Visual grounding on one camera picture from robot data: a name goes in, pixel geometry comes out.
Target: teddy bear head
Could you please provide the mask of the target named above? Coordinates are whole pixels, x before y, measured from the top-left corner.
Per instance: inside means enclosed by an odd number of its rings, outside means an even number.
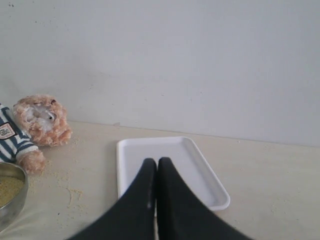
[[[67,110],[47,94],[20,99],[12,109],[14,120],[38,146],[66,144],[72,135]]]

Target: rectangular tray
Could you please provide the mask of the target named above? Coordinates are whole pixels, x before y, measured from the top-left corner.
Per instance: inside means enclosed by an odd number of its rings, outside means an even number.
[[[230,196],[195,142],[184,136],[131,138],[117,143],[118,198],[136,177],[144,159],[171,158],[193,193],[211,211],[226,209]]]

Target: granular food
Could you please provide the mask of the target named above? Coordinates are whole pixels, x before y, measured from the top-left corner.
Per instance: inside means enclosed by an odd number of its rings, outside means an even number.
[[[9,203],[23,188],[24,182],[11,176],[0,176],[0,208]]]

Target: black object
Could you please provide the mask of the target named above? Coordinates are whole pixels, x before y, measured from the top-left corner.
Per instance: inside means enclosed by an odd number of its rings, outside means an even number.
[[[69,240],[154,240],[156,173],[155,161],[145,159],[113,207]]]
[[[218,218],[193,194],[170,158],[159,160],[156,181],[160,240],[250,240]]]

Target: label patch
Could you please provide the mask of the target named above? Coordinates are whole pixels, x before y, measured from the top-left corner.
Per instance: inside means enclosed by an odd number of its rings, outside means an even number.
[[[0,126],[0,140],[6,140],[15,135],[17,135],[17,133],[11,127],[9,122],[6,122]]]

